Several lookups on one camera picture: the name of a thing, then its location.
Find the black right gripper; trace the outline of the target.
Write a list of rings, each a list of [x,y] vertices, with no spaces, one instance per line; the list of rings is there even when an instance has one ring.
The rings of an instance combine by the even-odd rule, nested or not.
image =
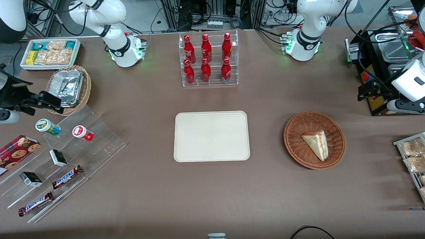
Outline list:
[[[27,115],[35,115],[35,108],[47,109],[51,113],[62,115],[64,108],[62,100],[47,91],[40,91],[38,98],[35,93],[29,91],[28,86],[33,83],[21,80],[8,74],[1,67],[1,90],[0,103],[2,109],[23,112]]]

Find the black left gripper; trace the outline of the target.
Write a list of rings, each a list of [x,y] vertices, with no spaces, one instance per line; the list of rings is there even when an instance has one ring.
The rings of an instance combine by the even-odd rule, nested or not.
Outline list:
[[[392,85],[394,80],[378,81],[374,83],[365,83],[358,87],[357,101],[365,99],[376,100],[378,97],[390,97],[399,99],[400,92]]]

